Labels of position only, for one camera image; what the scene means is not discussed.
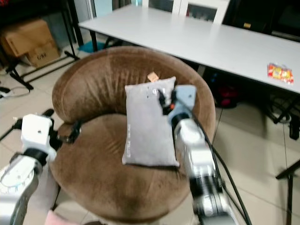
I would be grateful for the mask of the brown velvet round sofa chair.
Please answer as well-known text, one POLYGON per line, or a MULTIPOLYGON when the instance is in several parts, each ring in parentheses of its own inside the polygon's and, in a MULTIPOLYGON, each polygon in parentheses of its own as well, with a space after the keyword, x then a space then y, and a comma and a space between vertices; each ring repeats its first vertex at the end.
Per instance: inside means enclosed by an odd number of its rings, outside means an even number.
POLYGON ((148 75, 176 77, 197 88, 193 112, 206 133, 216 132, 216 107, 207 83, 178 58, 144 47, 118 46, 90 54, 58 78, 54 111, 72 126, 82 122, 75 143, 64 143, 51 163, 54 179, 73 201, 103 219, 149 223, 167 216, 189 197, 183 168, 124 165, 127 84, 148 75))

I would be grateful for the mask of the white power strip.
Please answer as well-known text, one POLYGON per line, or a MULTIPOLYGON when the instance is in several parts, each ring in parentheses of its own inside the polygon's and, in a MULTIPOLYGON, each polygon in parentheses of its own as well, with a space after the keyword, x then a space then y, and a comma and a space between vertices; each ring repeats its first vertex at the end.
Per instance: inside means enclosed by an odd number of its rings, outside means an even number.
POLYGON ((12 90, 6 87, 0 87, 0 99, 7 99, 12 96, 12 90))

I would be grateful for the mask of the dark red bag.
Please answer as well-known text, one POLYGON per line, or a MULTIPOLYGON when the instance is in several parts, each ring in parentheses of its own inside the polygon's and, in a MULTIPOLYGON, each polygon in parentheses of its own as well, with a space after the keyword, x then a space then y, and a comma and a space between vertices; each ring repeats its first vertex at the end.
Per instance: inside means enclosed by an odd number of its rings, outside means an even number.
POLYGON ((218 108, 235 108, 240 102, 241 93, 234 87, 219 85, 212 88, 211 91, 218 108))

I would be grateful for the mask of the white table with black legs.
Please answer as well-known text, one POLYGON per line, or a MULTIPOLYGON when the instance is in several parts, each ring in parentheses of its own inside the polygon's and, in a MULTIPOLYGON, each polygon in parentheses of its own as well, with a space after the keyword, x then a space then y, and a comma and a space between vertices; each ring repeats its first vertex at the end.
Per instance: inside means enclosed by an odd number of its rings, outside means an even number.
POLYGON ((81 28, 300 94, 300 43, 223 24, 126 6, 81 28), (290 68, 294 84, 267 76, 269 63, 290 68))

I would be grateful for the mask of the brown cardboard box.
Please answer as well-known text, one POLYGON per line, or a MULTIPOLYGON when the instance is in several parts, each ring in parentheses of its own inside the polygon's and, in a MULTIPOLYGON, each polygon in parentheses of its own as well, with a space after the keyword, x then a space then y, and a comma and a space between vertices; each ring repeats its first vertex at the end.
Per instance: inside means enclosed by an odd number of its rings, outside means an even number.
POLYGON ((0 33, 0 43, 9 60, 35 68, 60 58, 51 30, 41 18, 6 27, 0 33))

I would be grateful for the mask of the white chair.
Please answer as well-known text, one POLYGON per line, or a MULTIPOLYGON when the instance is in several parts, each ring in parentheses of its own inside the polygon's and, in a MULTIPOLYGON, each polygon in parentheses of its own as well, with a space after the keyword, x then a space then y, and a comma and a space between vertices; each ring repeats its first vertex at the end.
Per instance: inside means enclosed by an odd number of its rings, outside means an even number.
POLYGON ((231 0, 135 0, 142 7, 217 24, 223 23, 230 2, 231 0))

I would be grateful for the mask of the red yellow snack packet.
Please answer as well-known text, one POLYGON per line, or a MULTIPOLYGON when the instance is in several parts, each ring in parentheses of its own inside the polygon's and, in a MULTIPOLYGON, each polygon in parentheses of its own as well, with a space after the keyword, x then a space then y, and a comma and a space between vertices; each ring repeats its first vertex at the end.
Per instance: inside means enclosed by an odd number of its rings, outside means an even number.
POLYGON ((269 63, 267 66, 267 76, 287 84, 294 84, 293 71, 287 68, 287 66, 269 63))

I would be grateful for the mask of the black metal stand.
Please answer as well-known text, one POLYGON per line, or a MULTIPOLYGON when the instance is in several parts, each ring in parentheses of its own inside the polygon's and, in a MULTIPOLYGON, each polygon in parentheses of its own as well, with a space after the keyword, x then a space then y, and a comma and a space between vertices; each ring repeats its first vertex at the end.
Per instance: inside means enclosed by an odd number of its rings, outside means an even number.
POLYGON ((300 169, 300 159, 298 159, 293 165, 287 167, 282 172, 277 174, 277 180, 287 181, 287 197, 286 197, 286 219, 285 225, 292 225, 293 216, 293 179, 295 172, 300 169))

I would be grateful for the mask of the black metal rack frame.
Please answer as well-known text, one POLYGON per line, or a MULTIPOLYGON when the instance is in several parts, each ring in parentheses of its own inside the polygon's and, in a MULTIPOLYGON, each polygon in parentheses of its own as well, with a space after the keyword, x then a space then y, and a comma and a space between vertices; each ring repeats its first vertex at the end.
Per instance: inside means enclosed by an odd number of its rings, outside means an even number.
POLYGON ((9 60, 6 72, 9 77, 15 79, 28 90, 33 90, 32 82, 37 79, 49 75, 58 69, 69 66, 80 59, 77 55, 77 48, 83 45, 83 37, 78 26, 79 19, 75 7, 75 0, 48 0, 44 11, 40 11, 38 15, 43 18, 51 17, 51 15, 60 12, 64 33, 66 34, 68 45, 58 50, 60 58, 52 60, 45 66, 29 69, 23 62, 18 60, 9 60))

